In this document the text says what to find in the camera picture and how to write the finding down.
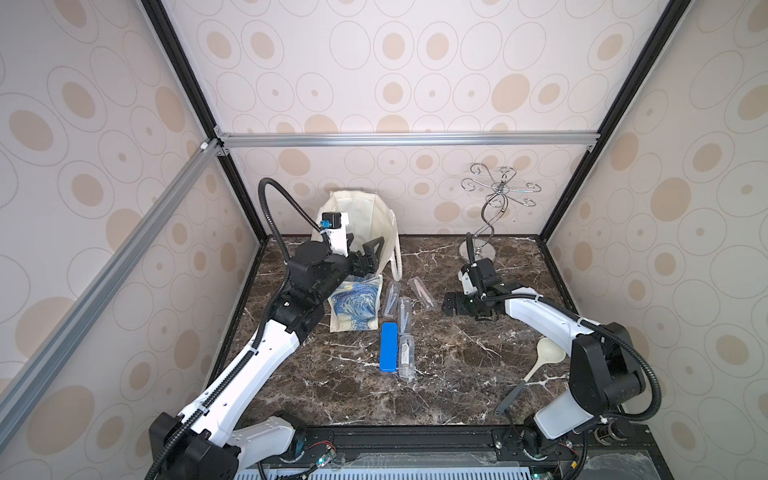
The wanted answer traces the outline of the blue compass case front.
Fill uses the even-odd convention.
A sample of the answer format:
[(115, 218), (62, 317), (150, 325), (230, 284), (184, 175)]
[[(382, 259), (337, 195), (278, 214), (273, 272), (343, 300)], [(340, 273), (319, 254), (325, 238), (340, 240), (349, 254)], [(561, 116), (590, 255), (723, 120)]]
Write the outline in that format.
[(385, 322), (381, 326), (379, 368), (385, 373), (394, 373), (398, 367), (399, 327), (394, 322)]

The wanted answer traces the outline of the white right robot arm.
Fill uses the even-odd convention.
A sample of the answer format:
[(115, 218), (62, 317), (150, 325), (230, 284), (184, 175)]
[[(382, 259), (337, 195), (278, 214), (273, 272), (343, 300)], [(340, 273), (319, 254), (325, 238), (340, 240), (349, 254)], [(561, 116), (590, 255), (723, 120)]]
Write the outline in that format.
[(487, 258), (469, 261), (458, 278), (463, 291), (445, 295), (446, 316), (506, 315), (553, 341), (569, 358), (567, 390), (532, 417), (540, 438), (555, 440), (612, 420), (643, 422), (661, 408), (658, 376), (622, 325), (581, 317), (530, 287), (504, 280)]

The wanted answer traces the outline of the clear case pink compass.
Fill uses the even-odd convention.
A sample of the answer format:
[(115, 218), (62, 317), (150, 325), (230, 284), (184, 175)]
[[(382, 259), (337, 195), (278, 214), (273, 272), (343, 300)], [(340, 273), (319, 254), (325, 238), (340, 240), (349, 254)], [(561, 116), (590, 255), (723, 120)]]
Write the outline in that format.
[(437, 310), (439, 305), (434, 296), (430, 293), (426, 284), (420, 277), (413, 277), (408, 281), (408, 285), (412, 292), (416, 295), (417, 299), (422, 305), (422, 308), (426, 311)]

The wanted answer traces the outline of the Starry Night canvas tote bag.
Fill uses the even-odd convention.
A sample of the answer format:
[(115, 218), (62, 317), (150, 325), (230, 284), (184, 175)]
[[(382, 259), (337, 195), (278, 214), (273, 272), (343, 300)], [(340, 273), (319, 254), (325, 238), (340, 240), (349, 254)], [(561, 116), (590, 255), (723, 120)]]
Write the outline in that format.
[(333, 192), (320, 209), (315, 240), (330, 241), (331, 252), (348, 260), (346, 278), (330, 294), (330, 331), (378, 328), (383, 272), (402, 278), (402, 257), (394, 211), (374, 193)]

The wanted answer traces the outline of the clear slim case front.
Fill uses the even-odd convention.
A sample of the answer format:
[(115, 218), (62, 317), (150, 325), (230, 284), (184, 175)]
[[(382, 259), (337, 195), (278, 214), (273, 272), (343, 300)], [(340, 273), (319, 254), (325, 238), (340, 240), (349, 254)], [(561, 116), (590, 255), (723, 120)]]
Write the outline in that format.
[(415, 369), (415, 343), (411, 334), (402, 334), (398, 347), (398, 375), (400, 378), (411, 381), (416, 378)]

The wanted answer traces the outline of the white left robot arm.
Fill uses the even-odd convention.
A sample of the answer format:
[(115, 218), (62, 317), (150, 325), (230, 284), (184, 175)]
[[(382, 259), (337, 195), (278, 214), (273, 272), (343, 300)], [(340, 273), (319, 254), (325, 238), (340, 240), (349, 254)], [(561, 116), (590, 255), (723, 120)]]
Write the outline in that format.
[(270, 298), (246, 346), (193, 402), (176, 415), (159, 415), (148, 432), (149, 479), (232, 479), (240, 470), (285, 452), (294, 426), (281, 417), (236, 427), (275, 370), (307, 339), (325, 315), (324, 304), (350, 275), (375, 273), (385, 240), (359, 251), (333, 251), (327, 239), (308, 240), (285, 253), (286, 276)]

